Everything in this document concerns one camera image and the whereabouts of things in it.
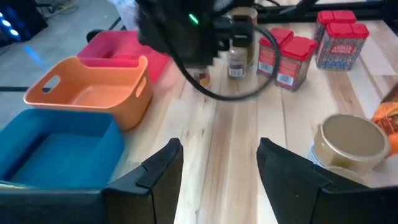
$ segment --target jar lid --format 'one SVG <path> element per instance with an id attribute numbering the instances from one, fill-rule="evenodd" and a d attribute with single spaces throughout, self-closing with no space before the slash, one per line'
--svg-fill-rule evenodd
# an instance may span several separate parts
<path id="1" fill-rule="evenodd" d="M 326 31 L 330 37 L 337 38 L 367 38 L 369 36 L 368 28 L 364 24 L 339 24 L 329 23 Z"/>
<path id="2" fill-rule="evenodd" d="M 275 27 L 270 30 L 271 34 L 275 37 L 278 47 L 282 46 L 286 40 L 293 37 L 293 31 L 285 28 Z M 271 42 L 266 37 L 261 37 L 259 43 L 268 47 L 272 47 Z"/>
<path id="3" fill-rule="evenodd" d="M 306 37 L 293 37 L 282 48 L 282 55 L 304 61 L 311 57 L 317 42 Z"/>
<path id="4" fill-rule="evenodd" d="M 318 12 L 318 22 L 322 24 L 331 22 L 354 23 L 356 22 L 356 17 L 351 10 L 320 11 Z"/>

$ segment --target light wood tabletop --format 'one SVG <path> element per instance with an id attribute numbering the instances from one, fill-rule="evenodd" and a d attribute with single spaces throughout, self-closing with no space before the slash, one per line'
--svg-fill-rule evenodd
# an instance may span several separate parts
<path id="1" fill-rule="evenodd" d="M 184 165 L 175 223 L 277 223 L 257 170 L 260 138 L 307 157 L 315 128 L 324 118 L 333 113 L 370 118 L 398 82 L 398 38 L 383 21 L 364 23 L 371 35 L 353 69 L 319 70 L 313 59 L 297 92 L 272 85 L 249 101 L 215 101 L 194 90 L 170 62 L 153 86 L 154 97 L 144 119 L 125 134 L 127 155 L 120 175 L 170 138 L 179 138 Z M 313 23 L 265 25 L 278 26 L 309 38 L 315 28 Z M 237 94 L 256 88 L 264 81 L 256 75 L 256 65 L 243 80 L 231 81 L 225 59 L 216 59 L 210 68 L 211 90 Z"/>

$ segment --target gray floor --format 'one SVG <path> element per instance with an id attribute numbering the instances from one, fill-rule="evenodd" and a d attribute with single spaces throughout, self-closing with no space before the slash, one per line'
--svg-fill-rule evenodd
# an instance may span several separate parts
<path id="1" fill-rule="evenodd" d="M 33 39 L 12 44 L 0 55 L 1 86 L 31 86 L 59 60 L 76 55 L 87 44 L 87 32 L 107 29 L 118 18 L 115 6 L 107 0 L 78 0 L 77 6 L 73 14 L 51 17 L 49 26 Z M 28 108 L 23 96 L 0 92 L 0 129 Z"/>

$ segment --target blue plastic bin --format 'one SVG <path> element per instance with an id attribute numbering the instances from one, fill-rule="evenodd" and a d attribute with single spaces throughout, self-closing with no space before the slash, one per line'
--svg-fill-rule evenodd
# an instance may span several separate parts
<path id="1" fill-rule="evenodd" d="M 124 150 L 112 115 L 28 109 L 0 131 L 0 180 L 38 189 L 100 189 Z"/>

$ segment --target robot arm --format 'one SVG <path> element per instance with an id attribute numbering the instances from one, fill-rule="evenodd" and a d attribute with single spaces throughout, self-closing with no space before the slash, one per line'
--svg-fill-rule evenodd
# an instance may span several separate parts
<path id="1" fill-rule="evenodd" d="M 257 25 L 252 25 L 248 17 L 234 20 L 222 17 L 238 6 L 252 6 L 254 0 L 136 0 L 139 5 L 137 24 L 139 41 L 154 50 L 169 54 L 181 70 L 182 75 L 198 91 L 210 98 L 224 101 L 239 101 L 257 96 L 277 76 L 280 64 L 280 52 L 272 34 Z M 306 10 L 317 0 L 303 0 L 292 9 L 281 13 L 286 16 Z M 185 67 L 202 68 L 213 64 L 213 58 L 219 50 L 229 49 L 229 39 L 246 38 L 252 40 L 256 30 L 267 37 L 275 50 L 275 65 L 268 79 L 257 90 L 239 96 L 223 96 L 203 88 L 196 82 Z"/>

